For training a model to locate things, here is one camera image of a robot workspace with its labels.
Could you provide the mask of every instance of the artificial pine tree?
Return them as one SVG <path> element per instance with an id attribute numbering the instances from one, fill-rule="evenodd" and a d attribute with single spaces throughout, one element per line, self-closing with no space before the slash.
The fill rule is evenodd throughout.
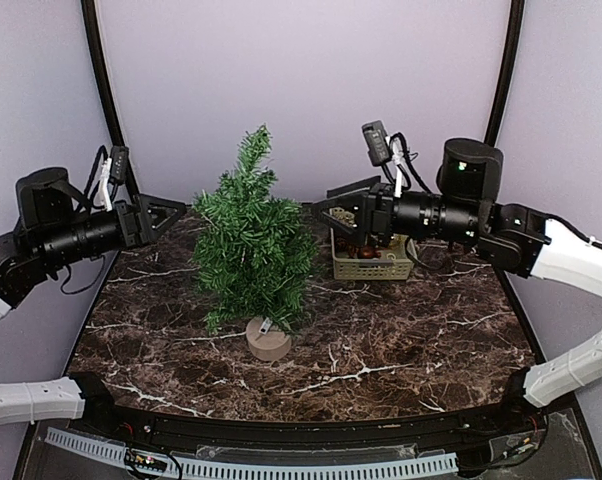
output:
<path id="1" fill-rule="evenodd" d="M 265 125 L 247 134 L 238 162 L 225 172 L 213 194 L 195 198 L 193 209 L 207 222 L 194 250 L 199 286 L 217 294 L 206 317 L 210 332 L 241 318 L 269 318 L 293 332 L 316 246 L 301 220 L 301 206 L 273 198 L 272 170 L 261 167 L 270 153 Z"/>

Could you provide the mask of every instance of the black cable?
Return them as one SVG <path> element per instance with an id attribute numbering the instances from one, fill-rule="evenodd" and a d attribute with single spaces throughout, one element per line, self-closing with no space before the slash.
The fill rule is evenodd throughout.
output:
<path id="1" fill-rule="evenodd" d="M 403 154 L 407 156 L 407 158 L 405 159 L 405 164 L 408 166 L 408 170 L 410 170 L 410 173 L 412 174 L 412 176 L 414 177 L 416 182 L 419 184 L 419 186 L 421 187 L 421 189 L 424 192 L 432 193 L 432 190 L 430 190 L 430 187 L 428 187 L 426 185 L 426 183 L 421 178 L 421 175 L 419 175 L 419 173 L 414 168 L 414 165 L 412 165 L 413 158 L 412 158 L 412 155 L 410 154 L 410 150 L 408 149 L 408 142 L 405 139 L 405 137 L 403 136 L 403 134 L 401 132 L 397 132 L 394 135 L 392 135 L 392 137 L 390 137 L 390 145 L 392 145 L 392 142 L 395 139 L 398 139 L 399 142 L 401 143 L 401 149 L 403 150 Z"/>
<path id="2" fill-rule="evenodd" d="M 486 128 L 485 139 L 483 140 L 483 143 L 487 143 L 491 147 L 494 147 L 497 142 L 497 136 L 499 135 L 499 129 L 501 128 L 508 100 L 510 83 L 512 83 L 519 36 L 521 35 L 521 25 L 523 24 L 524 6 L 525 0 L 512 0 L 510 3 L 510 18 L 508 19 L 508 30 L 505 36 L 499 79 L 497 80 L 490 119 L 488 120 L 488 127 Z"/>
<path id="3" fill-rule="evenodd" d="M 96 80 L 97 89 L 99 90 L 101 107 L 103 108 L 110 139 L 112 140 L 113 145 L 124 146 L 125 140 L 123 138 L 123 131 L 121 130 L 117 109 L 114 104 L 114 96 L 110 86 L 110 79 L 108 78 L 108 69 L 103 53 L 103 45 L 101 44 L 99 19 L 95 0 L 81 0 L 81 9 L 83 11 L 83 24 L 88 40 L 88 50 L 90 51 L 90 59 L 92 60 L 94 78 Z M 131 197 L 139 194 L 139 185 L 131 170 L 128 170 L 126 174 L 125 187 Z"/>
<path id="4" fill-rule="evenodd" d="M 99 255 L 99 257 L 101 259 L 101 268 L 99 269 L 99 273 L 97 274 L 96 278 L 92 281 L 92 283 L 90 283 L 90 285 L 87 285 L 85 287 L 82 287 L 78 290 L 73 290 L 68 292 L 67 290 L 65 290 L 65 286 L 70 282 L 70 280 L 72 279 L 72 267 L 70 265 L 66 265 L 65 268 L 68 270 L 68 276 L 67 278 L 63 281 L 63 283 L 61 284 L 61 293 L 63 293 L 64 295 L 78 295 L 79 293 L 83 293 L 87 290 L 90 290 L 92 287 L 94 287 L 97 282 L 99 281 L 99 279 L 101 278 L 101 275 L 103 275 L 103 273 L 105 272 L 105 266 L 106 266 L 106 262 L 105 262 L 105 255 Z"/>
<path id="5" fill-rule="evenodd" d="M 95 210 L 103 210 L 105 207 L 103 206 L 96 206 L 94 204 L 94 199 L 97 197 L 97 192 L 99 191 L 99 184 L 97 183 L 94 188 L 92 189 L 92 193 L 90 194 L 89 200 L 90 203 L 92 203 L 92 208 L 94 208 Z"/>
<path id="6" fill-rule="evenodd" d="M 439 271 L 441 271 L 441 269 L 445 265 L 443 262 L 438 267 L 437 266 L 433 266 L 433 265 L 428 265 L 427 263 L 422 262 L 417 257 L 415 257 L 414 255 L 412 255 L 412 252 L 410 252 L 410 250 L 408 249 L 409 242 L 410 242 L 410 239 L 409 238 L 406 239 L 406 241 L 405 241 L 405 243 L 403 245 L 403 249 L 405 250 L 405 256 L 408 257 L 408 259 L 410 259 L 412 261 L 412 263 L 414 263 L 415 265 L 420 266 L 421 268 L 425 268 L 426 270 L 429 270 L 431 272 L 439 272 Z"/>
<path id="7" fill-rule="evenodd" d="M 179 471 L 179 476 L 177 477 L 177 480 L 183 480 L 183 466 L 177 461 L 177 459 L 174 457 L 174 455 L 172 455 L 172 453 L 170 452 L 164 452 L 168 458 L 170 460 L 172 460 L 174 462 L 174 464 L 177 467 L 177 470 Z"/>
<path id="8" fill-rule="evenodd" d="M 101 162 L 101 158 L 108 158 L 108 150 L 105 148 L 105 145 L 101 145 L 99 150 L 97 150 L 97 155 L 94 157 L 94 162 L 92 162 L 92 169 L 90 170 L 90 175 L 88 176 L 88 181 L 85 184 L 85 188 L 83 189 L 83 195 L 86 197 L 90 193 L 90 188 L 92 188 L 92 184 L 94 183 L 94 179 L 97 176 L 97 171 L 99 170 L 99 163 Z M 75 209 L 75 213 L 79 213 L 81 211 L 81 205 L 77 205 Z"/>
<path id="9" fill-rule="evenodd" d="M 388 182 L 390 182 L 392 185 L 394 185 L 394 177 L 392 176 L 392 172 L 390 172 L 390 169 L 388 168 L 388 164 L 384 163 L 383 165 L 381 165 L 381 170 L 383 170 L 383 174 L 385 175 L 385 178 L 388 179 Z"/>
<path id="10" fill-rule="evenodd" d="M 403 178 L 405 178 L 405 188 L 410 190 L 412 188 L 412 180 L 410 180 L 410 175 L 408 175 L 408 172 L 406 172 L 405 167 L 402 164 L 399 163 L 397 168 L 403 174 Z"/>
<path id="11" fill-rule="evenodd" d="M 128 447 L 128 451 L 131 452 L 132 454 L 134 454 L 134 451 L 130 447 Z M 139 469 L 136 467 L 136 465 L 134 464 L 134 462 L 130 462 L 129 464 L 124 464 L 124 465 L 126 467 L 130 467 L 132 469 L 132 471 L 134 472 L 134 474 L 131 474 L 130 472 L 128 472 L 128 475 L 131 475 L 134 478 L 138 478 L 139 480 L 147 480 L 148 476 L 144 473 L 141 473 L 139 471 Z"/>
<path id="12" fill-rule="evenodd" d="M 582 240 L 586 243 L 591 244 L 593 247 L 596 247 L 600 250 L 602 250 L 602 243 L 598 242 L 598 241 L 591 241 L 590 237 L 588 237 L 585 233 L 583 233 L 581 230 L 579 230 L 577 227 L 575 227 L 574 225 L 572 225 L 570 222 L 568 222 L 566 219 L 558 216 L 558 215 L 554 215 L 552 213 L 546 213 L 545 214 L 549 219 L 551 220 L 556 220 L 557 222 L 561 223 L 565 228 L 567 228 L 568 230 L 570 230 L 570 232 L 572 232 L 574 235 L 576 235 L 579 240 Z"/>
<path id="13" fill-rule="evenodd" d="M 543 447 L 543 445 L 545 444 L 546 439 L 548 438 L 548 433 L 549 432 L 550 432 L 550 421 L 549 421 L 548 416 L 546 415 L 546 417 L 545 417 L 545 432 L 543 434 L 543 437 L 541 437 L 541 440 L 539 440 L 539 443 L 536 446 L 536 448 L 534 450 L 532 450 L 532 452 L 530 454 L 526 455 L 521 460 L 519 460 L 517 462 L 514 462 L 514 463 L 505 463 L 503 465 L 497 465 L 499 462 L 503 462 L 504 460 L 509 460 L 508 456 L 512 452 L 514 452 L 514 451 L 518 450 L 519 448 L 523 447 L 525 444 L 524 445 L 517 444 L 517 445 L 515 445 L 513 447 L 510 447 L 507 450 L 505 450 L 501 455 L 499 455 L 499 457 L 497 457 L 494 460 L 492 460 L 491 462 L 488 462 L 488 463 L 483 464 L 483 465 L 471 466 L 471 465 L 461 465 L 461 464 L 459 464 L 459 471 L 498 470 L 500 468 L 512 468 L 512 467 L 518 467 L 519 465 L 523 465 L 525 462 L 527 462 L 532 457 L 534 457 L 539 450 L 541 450 L 541 447 Z"/>
<path id="14" fill-rule="evenodd" d="M 83 425 L 85 425 L 86 427 L 88 427 L 91 430 L 94 430 L 99 435 L 102 435 L 105 438 L 111 438 L 111 436 L 112 436 L 110 433 L 108 433 L 104 430 L 101 430 L 100 428 L 95 427 L 94 425 L 92 425 L 90 423 L 84 423 Z M 117 427 L 117 430 L 120 429 L 122 426 L 123 426 L 123 424 L 119 425 L 119 427 Z M 157 452 L 157 450 L 158 450 L 157 453 L 161 453 L 161 454 L 165 455 L 166 457 L 168 457 L 170 460 L 172 460 L 174 462 L 174 465 L 177 467 L 177 471 L 179 472 L 179 476 L 177 477 L 177 480 L 183 480 L 183 466 L 179 463 L 179 461 L 176 459 L 176 457 L 174 455 L 172 455 L 171 452 L 167 451 L 164 447 L 153 446 L 153 445 L 150 445 L 149 443 L 141 442 L 140 440 L 134 440 L 134 438 L 132 440 L 123 440 L 123 442 L 125 443 L 125 446 L 130 451 L 132 451 L 132 448 L 135 448 L 136 446 L 141 447 L 141 448 L 147 448 L 151 452 Z"/>

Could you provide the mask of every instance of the beige basket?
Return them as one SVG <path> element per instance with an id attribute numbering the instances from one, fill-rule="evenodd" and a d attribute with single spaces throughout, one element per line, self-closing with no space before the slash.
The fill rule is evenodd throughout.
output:
<path id="1" fill-rule="evenodd" d="M 339 211 L 332 210 L 338 216 Z M 334 265 L 334 278 L 336 280 L 407 280 L 414 263 L 404 250 L 408 242 L 408 251 L 416 258 L 417 252 L 414 241 L 405 235 L 395 235 L 396 245 L 391 249 L 381 250 L 381 258 L 350 258 L 347 252 L 336 253 L 334 245 L 334 230 L 330 229 L 332 244 L 332 263 Z"/>

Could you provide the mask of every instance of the wooden tree base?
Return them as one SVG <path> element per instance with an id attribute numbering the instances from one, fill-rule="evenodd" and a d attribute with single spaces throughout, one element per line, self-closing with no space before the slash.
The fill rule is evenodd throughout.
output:
<path id="1" fill-rule="evenodd" d="M 245 329 L 245 337 L 252 355 L 264 362 L 274 362 L 283 358 L 292 347 L 290 336 L 286 335 L 276 327 L 270 327 L 268 333 L 260 331 L 263 319 L 253 318 Z"/>

